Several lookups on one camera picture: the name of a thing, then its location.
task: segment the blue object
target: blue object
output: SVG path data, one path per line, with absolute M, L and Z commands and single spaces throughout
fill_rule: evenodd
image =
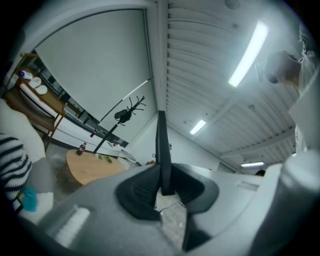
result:
M 37 210 L 37 192 L 32 187 L 25 187 L 23 190 L 24 197 L 21 200 L 23 209 L 27 212 L 35 212 Z

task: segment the ceiling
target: ceiling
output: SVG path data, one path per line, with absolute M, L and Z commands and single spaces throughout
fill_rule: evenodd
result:
M 170 127 L 240 169 L 281 163 L 296 151 L 288 110 L 299 95 L 292 86 L 259 82 L 254 65 L 237 88 L 228 84 L 257 21 L 270 31 L 256 62 L 264 65 L 280 50 L 299 57 L 301 45 L 291 14 L 266 1 L 238 3 L 229 9 L 224 0 L 168 1 L 166 116 Z M 201 119 L 207 124 L 191 135 Z

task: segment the white wall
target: white wall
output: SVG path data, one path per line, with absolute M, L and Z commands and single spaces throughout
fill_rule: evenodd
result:
M 205 150 L 198 144 L 168 127 L 169 143 L 172 144 L 172 163 L 189 164 L 216 171 L 220 163 L 219 158 Z
M 148 161 L 155 160 L 155 158 L 152 157 L 152 154 L 156 153 L 157 116 L 158 114 L 147 123 L 135 140 L 126 147 L 126 149 L 131 152 L 142 165 L 145 165 Z M 174 129 L 168 127 L 167 132 L 169 143 L 172 144 L 172 163 L 189 164 L 208 168 L 213 171 L 218 169 L 220 163 L 219 158 Z
M 161 86 L 160 55 L 163 52 L 162 42 L 159 41 L 159 17 L 158 5 L 155 0 L 47 0 L 41 8 L 32 15 L 23 26 L 25 39 L 17 52 L 10 71 L 6 74 L 6 83 L 14 70 L 14 67 L 21 59 L 20 53 L 31 53 L 41 42 L 50 37 L 59 29 L 71 24 L 74 21 L 95 14 L 126 9 L 145 9 L 147 28 L 149 36 L 149 46 L 151 63 L 153 69 L 153 84 L 155 91 L 164 91 L 166 95 L 167 86 Z M 165 109 L 165 97 L 159 98 L 161 93 L 156 93 L 158 109 Z

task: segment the white slatted ceiling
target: white slatted ceiling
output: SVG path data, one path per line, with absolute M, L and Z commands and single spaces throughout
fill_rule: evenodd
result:
M 255 77 L 247 79 L 247 88 L 228 84 L 246 48 L 242 42 L 248 44 L 248 31 L 262 8 L 259 1 L 240 3 L 239 10 L 228 9 L 222 0 L 171 0 L 168 4 L 167 122 L 217 155 L 265 142 L 295 126 L 288 114 L 298 98 L 294 88 L 258 82 Z M 239 100 L 221 118 L 198 136 L 190 135 L 200 119 L 209 122 L 237 94 Z M 270 165 L 293 152 L 291 136 L 225 160 L 236 167 L 244 159 Z

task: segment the wooden table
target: wooden table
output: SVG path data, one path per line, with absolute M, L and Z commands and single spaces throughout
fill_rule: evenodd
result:
M 104 155 L 99 159 L 93 153 L 83 152 L 82 155 L 77 155 L 76 152 L 77 149 L 72 149 L 66 153 L 66 163 L 73 177 L 82 185 L 126 170 L 111 156 L 109 158 L 112 163 L 109 163 Z

